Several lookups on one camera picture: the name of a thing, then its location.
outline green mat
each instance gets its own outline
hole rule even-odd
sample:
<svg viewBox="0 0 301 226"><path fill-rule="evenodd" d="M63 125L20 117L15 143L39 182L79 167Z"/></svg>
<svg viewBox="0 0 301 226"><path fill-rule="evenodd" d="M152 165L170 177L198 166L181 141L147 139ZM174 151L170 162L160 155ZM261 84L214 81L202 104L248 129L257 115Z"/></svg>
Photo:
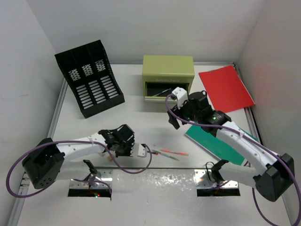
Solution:
<svg viewBox="0 0 301 226"><path fill-rule="evenodd" d="M223 141L215 138L210 133L206 133L199 126L191 126L190 129L185 134L187 137L210 151L219 159L225 159L233 164L241 165L245 160L244 157L239 154L236 150L230 147Z"/></svg>

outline white wall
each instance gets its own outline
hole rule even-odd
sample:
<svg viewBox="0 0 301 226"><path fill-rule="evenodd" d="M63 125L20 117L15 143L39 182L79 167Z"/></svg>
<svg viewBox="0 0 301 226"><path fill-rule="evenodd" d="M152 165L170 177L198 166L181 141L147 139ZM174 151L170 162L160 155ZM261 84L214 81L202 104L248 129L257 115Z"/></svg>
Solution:
<svg viewBox="0 0 301 226"><path fill-rule="evenodd" d="M295 160L301 185L301 1L269 0L239 61L242 78L256 102L253 112L264 144ZM284 195L291 221L296 192Z"/></svg>
<svg viewBox="0 0 301 226"><path fill-rule="evenodd" d="M111 62L143 55L237 61L265 0L27 0L55 51L101 39Z"/></svg>
<svg viewBox="0 0 301 226"><path fill-rule="evenodd" d="M54 49L25 0L0 3L0 226L7 225L14 198L5 178L13 162L45 138L63 76ZM23 175L13 174L14 191Z"/></svg>

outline red mat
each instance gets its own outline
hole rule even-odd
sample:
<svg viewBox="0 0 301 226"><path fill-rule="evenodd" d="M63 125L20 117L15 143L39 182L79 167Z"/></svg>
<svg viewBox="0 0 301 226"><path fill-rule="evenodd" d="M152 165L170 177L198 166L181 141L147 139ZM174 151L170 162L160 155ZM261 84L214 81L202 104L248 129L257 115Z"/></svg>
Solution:
<svg viewBox="0 0 301 226"><path fill-rule="evenodd" d="M199 76L215 110L228 113L255 105L233 66L201 72Z"/></svg>

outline white table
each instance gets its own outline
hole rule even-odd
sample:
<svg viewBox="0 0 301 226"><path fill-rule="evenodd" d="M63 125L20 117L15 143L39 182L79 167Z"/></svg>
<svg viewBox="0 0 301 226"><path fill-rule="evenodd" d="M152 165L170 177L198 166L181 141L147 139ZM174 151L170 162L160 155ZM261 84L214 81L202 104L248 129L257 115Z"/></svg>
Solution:
<svg viewBox="0 0 301 226"><path fill-rule="evenodd" d="M195 65L191 92L204 89L199 72L220 67L222 65ZM178 169L149 169L138 175L115 169L112 201L108 198L67 197L70 180L58 180L45 192L25 199L18 226L268 225L255 208L251 188L244 185L240 185L241 196L238 197L197 197L192 169L203 168L206 162L216 162L217 159L184 136L188 125L175 130L168 123L164 104L144 102L142 65L112 65L112 69L124 93L125 103L84 119L68 87L59 109L53 140L85 137L101 129L115 129L127 124L134 130L138 143L185 151L190 155L177 156L180 161L154 156L150 165L152 168ZM252 122L247 120L244 109L228 115L238 126L250 131L248 124ZM116 167L97 154L85 158L95 166ZM125 167L143 167L148 157L117 160ZM268 219L279 225L289 225L282 198L271 203L259 194L257 197Z"/></svg>

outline yellow-green bread box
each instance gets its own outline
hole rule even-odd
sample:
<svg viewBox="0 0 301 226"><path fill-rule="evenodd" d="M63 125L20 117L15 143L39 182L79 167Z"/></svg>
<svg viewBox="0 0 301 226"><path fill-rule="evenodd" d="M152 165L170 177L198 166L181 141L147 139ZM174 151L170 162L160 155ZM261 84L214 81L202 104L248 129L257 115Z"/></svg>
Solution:
<svg viewBox="0 0 301 226"><path fill-rule="evenodd" d="M194 79L193 57L145 55L142 77L145 101L164 102L176 87L189 93Z"/></svg>

